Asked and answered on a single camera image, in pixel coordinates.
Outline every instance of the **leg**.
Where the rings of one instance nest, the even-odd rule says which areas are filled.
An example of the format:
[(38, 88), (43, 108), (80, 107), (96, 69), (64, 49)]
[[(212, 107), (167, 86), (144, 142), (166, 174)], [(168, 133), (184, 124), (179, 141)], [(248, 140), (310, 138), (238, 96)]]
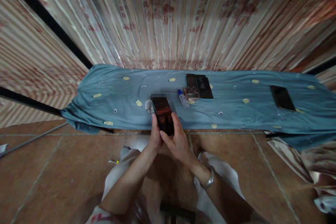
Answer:
[(133, 161), (140, 155), (140, 151), (135, 149), (127, 149), (127, 147), (120, 151), (120, 162), (112, 168), (105, 180), (105, 188), (103, 193), (103, 200), (106, 194), (111, 190), (112, 186), (118, 179), (127, 171)]
[[(231, 166), (208, 152), (202, 152), (198, 159), (207, 167), (214, 169), (222, 179), (231, 186), (242, 198), (244, 198), (238, 183), (238, 174)], [(194, 185), (198, 194), (197, 201), (197, 222), (199, 223), (226, 223), (221, 214), (208, 197), (206, 191), (201, 187), (199, 180), (194, 178)]]

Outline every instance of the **curtain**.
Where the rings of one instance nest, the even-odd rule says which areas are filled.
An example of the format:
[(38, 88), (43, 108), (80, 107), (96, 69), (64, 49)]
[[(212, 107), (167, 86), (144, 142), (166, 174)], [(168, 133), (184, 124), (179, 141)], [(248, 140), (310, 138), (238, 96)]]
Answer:
[[(87, 70), (23, 0), (0, 0), (0, 86), (56, 108)], [(0, 128), (60, 117), (0, 99)]]
[[(93, 64), (307, 72), (336, 56), (321, 47), (336, 31), (336, 0), (40, 2)], [(335, 88), (334, 68), (319, 79)]]

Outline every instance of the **person's left hand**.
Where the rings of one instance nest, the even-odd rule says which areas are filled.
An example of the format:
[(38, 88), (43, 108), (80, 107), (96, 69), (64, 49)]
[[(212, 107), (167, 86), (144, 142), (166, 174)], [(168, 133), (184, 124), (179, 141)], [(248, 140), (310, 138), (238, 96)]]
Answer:
[(156, 119), (155, 113), (152, 114), (152, 133), (149, 139), (148, 146), (155, 151), (159, 151), (163, 145), (163, 140), (160, 135), (160, 129), (158, 126), (158, 120)]

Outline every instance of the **tiled floor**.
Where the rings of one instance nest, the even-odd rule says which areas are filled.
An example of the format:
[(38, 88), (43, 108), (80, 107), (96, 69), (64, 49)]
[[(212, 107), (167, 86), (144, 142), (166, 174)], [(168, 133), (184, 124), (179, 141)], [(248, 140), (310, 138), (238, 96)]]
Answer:
[[(13, 148), (61, 123), (0, 129), (0, 145)], [(202, 147), (237, 171), (246, 200), (271, 223), (326, 223), (313, 187), (273, 152), (263, 132), (186, 131), (195, 152)], [(0, 159), (0, 223), (84, 223), (115, 166), (108, 161), (118, 160), (124, 145), (141, 151), (149, 140), (148, 131), (115, 133), (88, 135), (66, 125)], [(143, 184), (149, 209), (158, 210), (162, 198), (195, 211), (193, 177), (165, 145)], [(154, 212), (152, 222), (159, 223)]]

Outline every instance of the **stacked phones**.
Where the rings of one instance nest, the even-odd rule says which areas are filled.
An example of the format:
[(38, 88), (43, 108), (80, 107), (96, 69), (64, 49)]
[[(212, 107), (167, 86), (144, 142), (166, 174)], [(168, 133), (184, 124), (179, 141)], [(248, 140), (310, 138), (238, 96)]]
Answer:
[(209, 80), (205, 75), (187, 74), (188, 88), (195, 87), (197, 89), (195, 94), (188, 93), (188, 100), (190, 98), (213, 99), (212, 91), (210, 88)]

